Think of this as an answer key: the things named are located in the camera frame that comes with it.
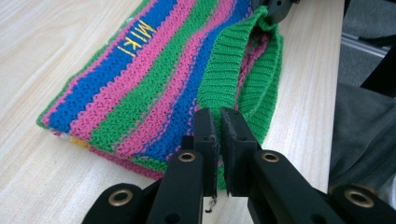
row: ribbed knit edge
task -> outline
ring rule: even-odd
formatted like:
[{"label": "ribbed knit edge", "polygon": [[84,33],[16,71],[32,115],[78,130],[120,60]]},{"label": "ribbed knit edge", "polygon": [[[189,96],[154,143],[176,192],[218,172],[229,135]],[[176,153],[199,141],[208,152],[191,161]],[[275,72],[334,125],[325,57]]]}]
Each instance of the ribbed knit edge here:
[{"label": "ribbed knit edge", "polygon": [[[250,18],[220,33],[198,90],[199,107],[212,110],[219,130],[219,109],[233,108],[244,49],[253,27],[257,24],[270,33],[267,49],[248,73],[238,99],[241,114],[259,143],[267,134],[274,114],[283,50],[283,37],[277,25],[265,22],[266,15],[267,9],[259,7]],[[223,165],[218,174],[218,188],[225,189]]]},{"label": "ribbed knit edge", "polygon": [[99,56],[106,50],[107,46],[113,42],[117,36],[120,34],[120,32],[122,31],[122,29],[128,24],[128,22],[130,21],[131,18],[133,18],[134,16],[136,16],[137,13],[139,13],[143,7],[145,7],[150,0],[143,0],[140,5],[134,10],[134,12],[132,12],[132,14],[128,17],[127,20],[124,21],[124,23],[120,26],[119,30],[116,31],[116,33],[113,34],[113,36],[110,37],[110,39],[107,41],[106,44],[104,44],[99,50],[97,50],[92,57],[90,58],[90,60],[84,65],[84,67],[82,67],[78,72],[76,72],[73,76],[71,76],[69,79],[67,79],[66,83],[64,84],[64,86],[62,87],[61,91],[55,96],[55,98],[53,98],[51,100],[51,102],[47,105],[47,107],[44,109],[43,112],[40,113],[40,115],[38,116],[37,120],[35,121],[35,123],[40,126],[41,128],[44,129],[48,129],[48,127],[46,125],[44,125],[44,123],[41,121],[44,117],[45,114],[48,113],[48,111],[50,110],[50,108],[55,104],[55,102],[62,96],[64,95],[64,92],[67,90],[67,87],[70,83],[70,81],[73,80],[73,78],[75,78],[76,76],[78,76],[78,74],[82,73],[84,70],[86,70],[89,66],[91,66],[91,64],[96,61]]}]

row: gray floor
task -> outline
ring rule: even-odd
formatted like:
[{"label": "gray floor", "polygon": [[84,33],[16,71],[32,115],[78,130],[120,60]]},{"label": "gray floor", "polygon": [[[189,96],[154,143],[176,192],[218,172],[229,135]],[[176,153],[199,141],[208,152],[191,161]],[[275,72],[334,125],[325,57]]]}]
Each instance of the gray floor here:
[{"label": "gray floor", "polygon": [[[351,0],[344,17],[343,33],[363,37],[396,35],[396,4],[385,0]],[[381,59],[341,45],[338,81],[359,86]]]}]

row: knitted hat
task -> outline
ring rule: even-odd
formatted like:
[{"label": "knitted hat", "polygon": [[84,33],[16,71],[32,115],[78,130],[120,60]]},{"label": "knitted hat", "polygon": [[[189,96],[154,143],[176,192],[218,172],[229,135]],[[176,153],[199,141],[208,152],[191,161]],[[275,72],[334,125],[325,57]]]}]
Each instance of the knitted hat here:
[{"label": "knitted hat", "polygon": [[282,51],[266,13],[247,0],[144,0],[37,124],[154,179],[199,108],[239,109],[262,141]]}]

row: black metal bracket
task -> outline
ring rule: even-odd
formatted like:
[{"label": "black metal bracket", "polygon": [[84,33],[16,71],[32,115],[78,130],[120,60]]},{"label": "black metal bracket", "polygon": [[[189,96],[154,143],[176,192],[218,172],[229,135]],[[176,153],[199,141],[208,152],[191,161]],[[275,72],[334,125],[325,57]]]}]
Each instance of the black metal bracket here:
[{"label": "black metal bracket", "polygon": [[312,188],[285,156],[262,150],[238,111],[221,109],[220,143],[208,109],[194,122],[162,180],[105,190],[83,223],[201,223],[203,197],[217,194],[220,147],[227,191],[248,197],[254,223],[396,223],[396,212],[365,188],[344,185],[328,195]]},{"label": "black metal bracket", "polygon": [[267,22],[270,24],[280,23],[288,15],[293,4],[300,3],[300,0],[251,0],[253,9],[259,6],[268,7]]}]

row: blue stripe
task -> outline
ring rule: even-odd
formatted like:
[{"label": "blue stripe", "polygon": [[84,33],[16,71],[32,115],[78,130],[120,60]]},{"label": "blue stripe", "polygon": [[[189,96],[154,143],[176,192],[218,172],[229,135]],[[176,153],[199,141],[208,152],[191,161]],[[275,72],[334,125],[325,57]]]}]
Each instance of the blue stripe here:
[{"label": "blue stripe", "polygon": [[[159,0],[140,20],[157,29],[169,15],[175,3],[176,0]],[[142,47],[145,45],[143,41],[133,37],[131,34],[128,36],[136,40]],[[87,76],[78,80],[78,84],[72,89],[72,93],[65,97],[65,102],[60,104],[57,111],[49,116],[49,127],[68,133],[70,131],[70,123],[78,118],[80,111],[86,110],[85,105],[93,101],[92,97],[99,93],[100,88],[106,86],[109,81],[114,81],[114,78],[120,75],[120,71],[125,70],[126,65],[131,63],[133,59],[131,55],[115,47],[109,54],[108,59],[104,60],[100,66],[96,67]]]},{"label": "blue stripe", "polygon": [[198,88],[201,84],[206,65],[209,61],[213,44],[219,33],[224,28],[241,21],[246,17],[249,7],[249,1],[238,0],[231,18],[208,34],[198,52],[186,89],[175,104],[172,118],[170,119],[170,124],[166,129],[166,132],[158,141],[156,141],[158,136],[152,138],[150,142],[144,145],[144,148],[149,145],[151,146],[149,146],[144,153],[137,154],[136,156],[149,157],[158,161],[166,161],[166,156],[170,153],[174,153],[175,149],[180,146],[181,137],[185,135],[187,130],[190,128],[188,126],[188,121],[191,119],[191,116],[189,116],[189,110],[192,107],[192,100],[197,96]]}]

